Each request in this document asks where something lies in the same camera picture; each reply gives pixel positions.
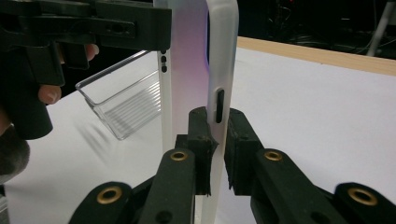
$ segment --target transparent plastic tray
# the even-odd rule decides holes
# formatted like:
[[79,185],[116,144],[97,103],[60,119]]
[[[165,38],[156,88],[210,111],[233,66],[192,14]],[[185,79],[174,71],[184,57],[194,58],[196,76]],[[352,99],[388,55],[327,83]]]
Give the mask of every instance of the transparent plastic tray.
[[158,72],[134,63],[145,54],[141,51],[76,85],[92,111],[120,140],[161,114]]

